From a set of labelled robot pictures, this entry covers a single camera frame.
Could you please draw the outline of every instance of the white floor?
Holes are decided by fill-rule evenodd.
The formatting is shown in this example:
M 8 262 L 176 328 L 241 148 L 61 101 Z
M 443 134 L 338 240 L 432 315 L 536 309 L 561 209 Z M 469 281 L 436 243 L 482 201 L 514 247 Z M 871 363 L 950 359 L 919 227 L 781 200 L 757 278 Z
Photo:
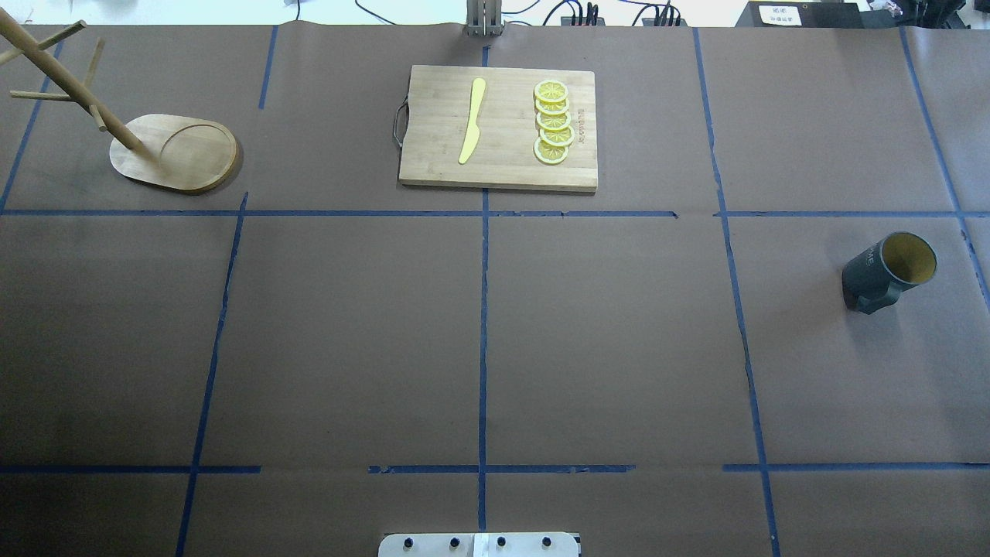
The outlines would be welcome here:
M 503 11 L 512 12 L 533 0 L 504 0 Z M 692 27 L 732 27 L 746 0 L 682 0 L 674 5 Z M 959 11 L 973 29 L 987 28 L 987 14 L 972 9 L 973 0 Z M 860 11 L 866 0 L 856 0 Z M 463 22 L 464 0 L 361 0 L 361 4 L 397 24 Z M 506 16 L 539 25 L 556 4 L 540 4 L 519 16 Z M 608 25 L 629 25 L 640 6 L 621 0 L 599 0 L 599 16 Z M 3 8 L 21 22 L 65 24 L 79 19 L 93 25 L 256 25 L 278 24 L 296 17 L 294 0 L 4 0 Z M 334 25 L 378 24 L 374 17 L 358 9 L 351 0 L 302 0 L 306 21 Z M 570 11 L 561 7 L 555 16 Z

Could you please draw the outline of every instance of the knife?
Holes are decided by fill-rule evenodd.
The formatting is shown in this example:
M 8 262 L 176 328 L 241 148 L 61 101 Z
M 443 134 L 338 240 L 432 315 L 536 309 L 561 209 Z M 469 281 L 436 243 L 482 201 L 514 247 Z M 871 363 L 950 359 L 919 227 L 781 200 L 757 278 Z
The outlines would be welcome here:
M 485 80 L 475 77 L 471 83 L 471 111 L 467 115 L 467 130 L 464 131 L 464 145 L 460 148 L 460 158 L 457 162 L 467 163 L 474 153 L 474 148 L 478 145 L 478 138 L 481 137 L 481 129 L 478 128 L 478 109 L 481 108 L 481 99 L 485 96 Z

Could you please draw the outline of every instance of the black box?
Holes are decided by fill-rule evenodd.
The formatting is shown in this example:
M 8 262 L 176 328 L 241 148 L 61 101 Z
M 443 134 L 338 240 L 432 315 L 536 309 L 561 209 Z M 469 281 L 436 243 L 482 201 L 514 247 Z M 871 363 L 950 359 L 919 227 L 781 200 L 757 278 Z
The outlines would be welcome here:
M 863 28 L 863 21 L 859 16 L 859 7 L 855 4 L 820 4 L 818 2 L 749 2 L 742 9 L 742 14 L 736 22 L 736 27 L 787 27 L 764 23 L 759 15 L 759 6 L 797 8 L 798 14 L 801 17 L 801 25 L 791 27 Z

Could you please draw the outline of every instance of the mug handle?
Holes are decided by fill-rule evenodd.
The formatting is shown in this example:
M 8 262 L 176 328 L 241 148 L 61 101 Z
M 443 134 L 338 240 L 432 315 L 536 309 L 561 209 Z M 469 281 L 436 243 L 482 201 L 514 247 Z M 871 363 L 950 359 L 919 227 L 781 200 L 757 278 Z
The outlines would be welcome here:
M 887 291 L 878 298 L 871 299 L 865 296 L 860 296 L 856 304 L 856 310 L 869 315 L 881 307 L 887 307 L 888 305 L 893 304 L 899 297 L 901 297 L 900 286 L 894 282 L 889 282 L 887 284 Z

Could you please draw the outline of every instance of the wooden mug tree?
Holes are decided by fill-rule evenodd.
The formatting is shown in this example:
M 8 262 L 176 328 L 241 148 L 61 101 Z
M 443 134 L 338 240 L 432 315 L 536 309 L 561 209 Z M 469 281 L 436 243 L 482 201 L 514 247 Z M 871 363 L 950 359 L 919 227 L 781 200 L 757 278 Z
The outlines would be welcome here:
M 96 44 L 86 77 L 79 81 L 46 50 L 86 27 L 79 21 L 38 42 L 0 8 L 0 35 L 12 49 L 0 54 L 0 65 L 23 55 L 58 85 L 63 93 L 11 91 L 14 98 L 71 101 L 82 107 L 101 132 L 110 132 L 110 162 L 124 176 L 183 193 L 206 191 L 234 170 L 240 147 L 227 127 L 198 118 L 147 114 L 127 125 L 103 104 L 89 87 L 103 53 Z

